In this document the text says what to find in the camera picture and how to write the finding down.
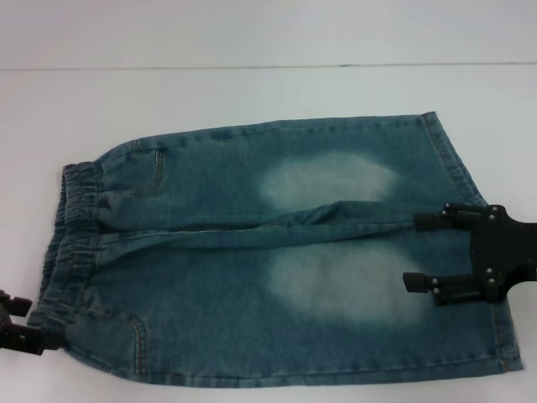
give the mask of white background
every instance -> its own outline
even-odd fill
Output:
[[[435,110],[485,198],[537,222],[536,13],[525,0],[0,0],[0,288],[37,296],[62,165],[195,128]],[[0,400],[535,401],[537,285],[509,300],[523,372],[208,390],[3,349]]]

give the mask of elastic waistband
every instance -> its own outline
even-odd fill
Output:
[[[61,180],[55,232],[44,258],[37,309],[28,325],[62,335],[81,304],[95,265],[100,174],[95,163],[67,165]]]

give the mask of blue denim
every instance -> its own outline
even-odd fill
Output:
[[[214,128],[64,168],[31,326],[123,378],[260,387],[522,369],[508,303],[436,307],[405,271],[472,271],[486,205],[434,113]]]

